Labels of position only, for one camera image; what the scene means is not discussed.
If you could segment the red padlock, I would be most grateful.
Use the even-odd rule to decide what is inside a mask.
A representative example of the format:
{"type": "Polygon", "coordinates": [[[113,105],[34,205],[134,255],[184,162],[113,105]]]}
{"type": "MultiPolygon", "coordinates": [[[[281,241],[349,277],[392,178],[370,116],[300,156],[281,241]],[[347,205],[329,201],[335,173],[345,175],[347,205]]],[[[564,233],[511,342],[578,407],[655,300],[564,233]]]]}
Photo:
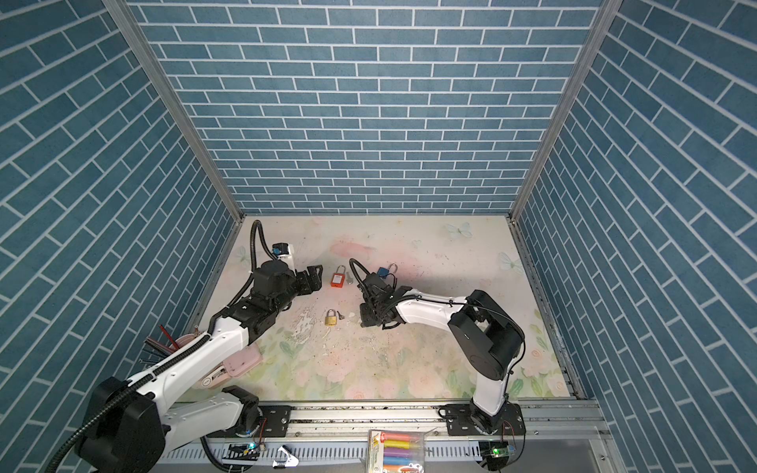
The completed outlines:
{"type": "Polygon", "coordinates": [[[338,265],[330,279],[331,287],[342,288],[346,281],[346,272],[347,269],[345,265],[338,265]]]}

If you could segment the blue padlock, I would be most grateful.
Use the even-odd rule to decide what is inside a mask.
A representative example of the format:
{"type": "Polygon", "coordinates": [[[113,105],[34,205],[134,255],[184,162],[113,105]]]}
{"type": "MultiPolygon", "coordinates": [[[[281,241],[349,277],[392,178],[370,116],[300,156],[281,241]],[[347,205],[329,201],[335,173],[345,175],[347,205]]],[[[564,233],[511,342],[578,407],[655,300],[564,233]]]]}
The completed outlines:
{"type": "Polygon", "coordinates": [[[384,267],[384,266],[380,267],[378,269],[378,271],[377,271],[377,274],[378,274],[378,277],[380,277],[382,279],[386,279],[386,278],[388,278],[390,276],[392,276],[392,278],[396,278],[395,274],[396,274],[397,270],[398,270],[397,264],[396,263],[390,263],[386,267],[384,267]]]}

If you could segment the large brass padlock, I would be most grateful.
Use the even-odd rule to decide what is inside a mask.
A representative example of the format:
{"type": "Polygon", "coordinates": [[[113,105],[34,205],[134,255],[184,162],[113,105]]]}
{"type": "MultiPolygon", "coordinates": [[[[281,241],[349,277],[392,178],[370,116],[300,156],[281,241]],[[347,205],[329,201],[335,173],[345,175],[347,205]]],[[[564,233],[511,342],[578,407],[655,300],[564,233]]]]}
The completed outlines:
{"type": "Polygon", "coordinates": [[[343,314],[337,309],[328,309],[324,317],[324,325],[327,327],[337,327],[339,321],[343,320],[343,314]]]}

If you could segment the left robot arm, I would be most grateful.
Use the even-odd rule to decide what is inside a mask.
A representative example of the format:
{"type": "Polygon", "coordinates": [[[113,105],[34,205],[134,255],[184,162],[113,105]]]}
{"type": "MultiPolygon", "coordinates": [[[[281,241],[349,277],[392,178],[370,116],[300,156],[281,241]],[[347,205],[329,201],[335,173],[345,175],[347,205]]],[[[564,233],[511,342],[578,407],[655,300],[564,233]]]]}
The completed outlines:
{"type": "Polygon", "coordinates": [[[148,472],[164,453],[209,435],[230,431],[255,438],[263,429],[256,395],[230,385],[206,401],[183,408],[175,402],[222,362],[252,346],[297,297],[323,286],[323,267],[294,268],[286,244],[266,244],[262,224],[250,229],[250,252],[261,246],[268,258],[250,264],[248,280],[205,332],[163,361],[128,380],[108,378],[92,392],[82,426],[53,455],[45,471],[76,453],[99,472],[148,472]]]}

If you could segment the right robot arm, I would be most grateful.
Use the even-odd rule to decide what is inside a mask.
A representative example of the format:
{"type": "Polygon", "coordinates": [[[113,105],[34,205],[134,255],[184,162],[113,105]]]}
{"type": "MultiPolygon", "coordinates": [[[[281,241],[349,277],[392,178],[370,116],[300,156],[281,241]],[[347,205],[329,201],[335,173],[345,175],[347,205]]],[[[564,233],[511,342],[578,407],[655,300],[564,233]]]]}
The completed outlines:
{"type": "Polygon", "coordinates": [[[364,327],[388,330],[402,324],[422,324],[451,333],[477,372],[469,422],[485,434],[504,427],[508,386],[515,366],[526,354],[526,335],[488,293],[475,290],[467,297],[429,295],[390,284],[376,273],[358,277],[356,282],[364,299],[360,305],[364,327]]]}

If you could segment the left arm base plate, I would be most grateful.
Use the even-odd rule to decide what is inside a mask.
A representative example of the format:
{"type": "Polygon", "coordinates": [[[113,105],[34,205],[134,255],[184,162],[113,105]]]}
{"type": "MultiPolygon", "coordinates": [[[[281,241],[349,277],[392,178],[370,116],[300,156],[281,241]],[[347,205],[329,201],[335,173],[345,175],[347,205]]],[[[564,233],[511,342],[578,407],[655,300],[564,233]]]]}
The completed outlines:
{"type": "Polygon", "coordinates": [[[289,405],[245,407],[234,434],[240,438],[283,438],[287,435],[291,413],[289,405]]]}

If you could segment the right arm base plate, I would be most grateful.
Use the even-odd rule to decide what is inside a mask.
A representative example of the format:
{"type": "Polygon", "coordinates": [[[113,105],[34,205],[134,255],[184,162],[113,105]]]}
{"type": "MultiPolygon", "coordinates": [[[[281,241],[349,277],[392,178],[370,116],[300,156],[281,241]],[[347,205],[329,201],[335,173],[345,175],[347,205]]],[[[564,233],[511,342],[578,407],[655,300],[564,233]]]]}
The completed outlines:
{"type": "Polygon", "coordinates": [[[474,403],[446,404],[437,409],[437,414],[446,423],[447,434],[461,436],[524,436],[526,425],[522,408],[506,401],[493,416],[485,413],[474,403]]]}

